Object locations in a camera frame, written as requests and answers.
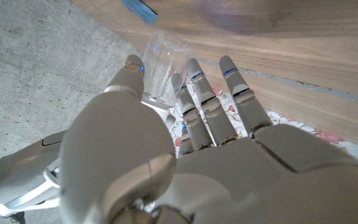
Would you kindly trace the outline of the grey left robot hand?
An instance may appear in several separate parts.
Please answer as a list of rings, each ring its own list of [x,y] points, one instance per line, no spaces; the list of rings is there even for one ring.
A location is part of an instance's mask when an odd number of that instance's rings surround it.
[[[167,189],[103,222],[91,212],[84,223],[358,223],[358,160],[301,129],[273,124],[231,58],[219,65],[247,137],[237,137],[199,64],[190,60],[187,72],[201,106],[173,76],[192,147],[174,152]],[[132,112],[143,105],[143,76],[141,59],[130,55],[82,111]]]

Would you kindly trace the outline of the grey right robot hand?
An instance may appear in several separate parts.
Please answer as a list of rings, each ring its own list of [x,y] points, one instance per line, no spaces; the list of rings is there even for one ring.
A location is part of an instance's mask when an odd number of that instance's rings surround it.
[[[176,158],[173,116],[138,105],[132,112],[86,108],[64,131],[0,159],[0,216],[61,207],[66,222],[103,222],[168,187]]]

